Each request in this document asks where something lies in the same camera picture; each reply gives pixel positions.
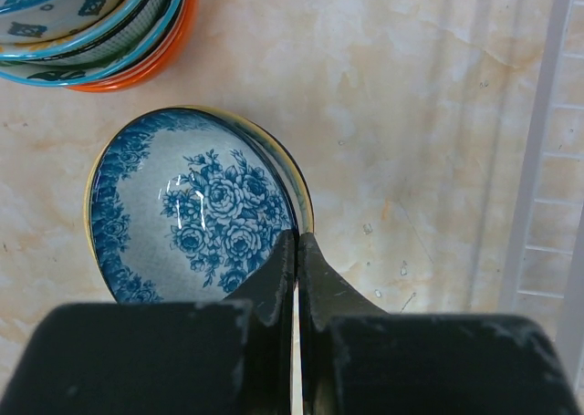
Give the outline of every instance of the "patterned bowl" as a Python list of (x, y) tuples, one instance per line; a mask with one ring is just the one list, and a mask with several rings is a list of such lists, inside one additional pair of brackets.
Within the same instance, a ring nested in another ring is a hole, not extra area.
[(92, 68), (39, 66), (23, 61), (0, 61), (0, 78), (37, 87), (66, 87), (106, 78), (140, 60), (160, 42), (164, 31), (175, 18), (181, 1), (171, 0), (169, 7), (160, 14), (148, 35), (113, 61)]
[(296, 217), (264, 153), (222, 119), (160, 109), (122, 129), (87, 194), (89, 240), (119, 302), (217, 301)]
[(135, 12), (142, 0), (123, 0), (113, 11), (96, 24), (69, 36), (34, 44), (0, 45), (0, 60), (27, 61), (43, 57), (53, 57), (70, 52), (95, 41), (115, 28), (124, 19)]
[(122, 0), (0, 0), (0, 43), (37, 43), (91, 26)]
[(69, 52), (29, 62), (47, 66), (75, 66), (115, 59), (148, 33), (169, 2), (170, 0), (141, 0), (122, 22), (95, 41)]
[(163, 39), (144, 58), (96, 82), (68, 87), (88, 93), (108, 93), (136, 87), (156, 77), (183, 51), (196, 23), (199, 0), (184, 0), (180, 15)]

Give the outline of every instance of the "blue rose pattern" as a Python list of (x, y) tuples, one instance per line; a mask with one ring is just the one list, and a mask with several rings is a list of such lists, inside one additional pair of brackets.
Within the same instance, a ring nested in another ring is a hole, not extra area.
[[(137, 171), (141, 162), (148, 158), (154, 135), (159, 130), (216, 130), (209, 121), (193, 116), (192, 112), (173, 109), (147, 115), (129, 125), (108, 147), (96, 172), (90, 201), (90, 222), (95, 252), (104, 278), (115, 298), (121, 303), (160, 302), (163, 298), (156, 293), (156, 285), (134, 274), (121, 261), (120, 254), (129, 246), (128, 226), (130, 216), (124, 214), (123, 203), (117, 191), (120, 180), (127, 180)], [(200, 213), (200, 202), (188, 192), (168, 192), (164, 199), (165, 214), (177, 216), (176, 207), (185, 209), (184, 219), (193, 219)], [(201, 235), (196, 227), (176, 234), (174, 241), (186, 254), (195, 254), (197, 249), (208, 250), (206, 235)], [(217, 256), (207, 254), (208, 264), (218, 266)]]
[[(161, 302), (156, 285), (134, 274), (120, 258), (130, 246), (130, 216), (117, 191), (149, 157), (159, 130), (217, 130), (209, 117), (171, 109), (142, 117), (129, 125), (108, 147), (96, 172), (90, 200), (90, 223), (99, 266), (121, 303)], [(204, 273), (203, 287), (217, 285), (233, 292), (268, 257), (277, 236), (291, 225), (281, 192), (244, 154), (230, 152), (236, 167), (226, 169), (219, 155), (185, 157), (187, 173), (179, 175), (188, 188), (168, 191), (161, 215), (174, 218), (170, 247), (183, 252), (195, 273)]]
[(231, 150), (237, 167), (224, 168), (210, 150), (184, 157), (189, 188), (166, 192), (161, 214), (177, 219), (171, 248), (180, 249), (191, 270), (205, 273), (203, 287), (233, 292), (268, 257), (284, 225), (289, 225), (281, 193), (263, 169), (252, 168), (240, 150)]

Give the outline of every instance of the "blue and white bowl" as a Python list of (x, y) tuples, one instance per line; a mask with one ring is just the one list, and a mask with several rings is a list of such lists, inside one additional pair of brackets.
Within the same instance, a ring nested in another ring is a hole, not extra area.
[(104, 79), (131, 66), (160, 42), (164, 32), (176, 17), (182, 0), (171, 0), (150, 32), (123, 55), (95, 67), (36, 65), (24, 61), (1, 61), (0, 78), (36, 87), (68, 87)]
[(75, 66), (112, 60), (148, 33), (168, 2), (169, 0), (142, 0), (124, 21), (95, 41), (53, 57), (34, 59), (30, 63)]
[(0, 43), (38, 43), (99, 21), (122, 0), (0, 0)]
[(153, 111), (121, 130), (86, 204), (99, 269), (124, 303), (221, 300), (297, 229), (269, 159), (196, 109)]
[(3, 44), (0, 46), (0, 61), (28, 61), (76, 51), (118, 28), (132, 13), (137, 11), (143, 1), (123, 0), (97, 23), (72, 35), (41, 43)]

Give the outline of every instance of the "bowl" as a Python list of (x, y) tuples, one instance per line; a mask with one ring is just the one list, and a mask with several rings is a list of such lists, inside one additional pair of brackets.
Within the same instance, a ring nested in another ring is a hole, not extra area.
[(184, 0), (181, 13), (161, 43), (143, 59), (121, 72), (87, 84), (68, 87), (88, 93), (105, 93), (135, 87), (160, 74), (183, 51), (196, 22), (198, 0)]
[(0, 0), (0, 43), (37, 43), (85, 29), (122, 0)]
[(160, 41), (181, 1), (171, 0), (168, 9), (161, 13), (151, 31), (140, 43), (113, 61), (90, 68), (39, 66), (24, 61), (0, 61), (0, 78), (36, 87), (66, 87), (103, 79), (130, 66), (148, 53)]
[(170, 0), (141, 0), (123, 21), (95, 41), (53, 57), (29, 62), (47, 66), (75, 66), (112, 60), (148, 33), (169, 2)]
[(0, 45), (0, 60), (26, 61), (67, 53), (107, 34), (134, 12), (140, 3), (142, 0), (123, 0), (113, 11), (93, 26), (69, 36), (34, 44), (2, 44)]
[(119, 302), (218, 301), (296, 230), (283, 182), (253, 142), (197, 109), (122, 129), (89, 177), (89, 242)]

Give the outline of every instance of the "beige marble countertop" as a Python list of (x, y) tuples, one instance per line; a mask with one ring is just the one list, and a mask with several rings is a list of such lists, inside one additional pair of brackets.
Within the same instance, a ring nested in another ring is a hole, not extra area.
[[(89, 169), (126, 122), (177, 104), (229, 109), (286, 144), (325, 256), (374, 303), (495, 310), (551, 1), (201, 0), (190, 45), (148, 84), (0, 81), (0, 387), (49, 310), (111, 301), (84, 233)], [(568, 42), (584, 53), (580, 9)], [(584, 61), (570, 64), (561, 97), (584, 102)], [(578, 150), (582, 112), (563, 112), (550, 143)], [(544, 192), (582, 196), (578, 165), (552, 162)], [(542, 213), (534, 237), (573, 240), (568, 212)], [(535, 287), (565, 284), (538, 271)], [(553, 334), (558, 305), (530, 301)]]

